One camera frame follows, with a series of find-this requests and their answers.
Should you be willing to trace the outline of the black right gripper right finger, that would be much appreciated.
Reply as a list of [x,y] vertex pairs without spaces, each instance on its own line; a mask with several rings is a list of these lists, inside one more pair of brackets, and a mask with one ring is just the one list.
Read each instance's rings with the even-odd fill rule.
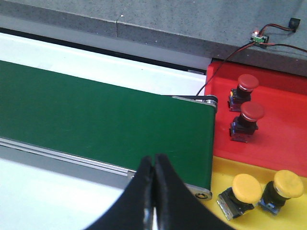
[[193,196],[165,154],[155,156],[153,172],[153,198],[158,229],[232,229]]

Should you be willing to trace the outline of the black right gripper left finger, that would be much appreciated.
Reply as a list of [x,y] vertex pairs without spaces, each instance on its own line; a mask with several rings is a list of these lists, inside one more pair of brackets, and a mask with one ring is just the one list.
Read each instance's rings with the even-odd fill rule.
[[117,201],[87,229],[151,230],[154,215],[152,184],[152,158],[146,156]]

